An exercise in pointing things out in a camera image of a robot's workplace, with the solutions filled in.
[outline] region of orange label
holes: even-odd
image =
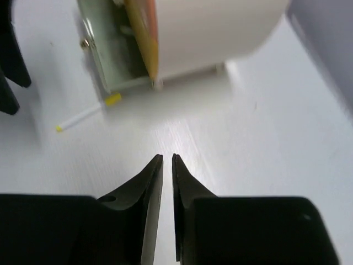
[[[155,0],[135,0],[149,35],[157,40],[157,20]]]

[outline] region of white stick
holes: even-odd
[[[68,120],[62,124],[59,124],[58,126],[56,126],[56,131],[58,133],[61,131],[65,131],[66,129],[82,122],[86,118],[91,117],[92,115],[94,115],[95,113],[100,111],[104,106],[110,107],[119,101],[121,101],[121,94],[120,93],[111,95],[111,96],[107,97],[103,102],[98,102],[96,105],[77,114],[76,116],[72,117],[70,120]]]
[[[101,102],[97,103],[96,105],[90,107],[89,109],[84,110],[83,112],[77,114],[76,116],[72,117],[71,119],[63,122],[62,124],[59,124],[56,126],[56,131],[62,132],[65,131],[66,129],[80,123],[82,120],[85,120],[88,117],[91,117],[98,111],[100,111],[103,107],[103,104]]]

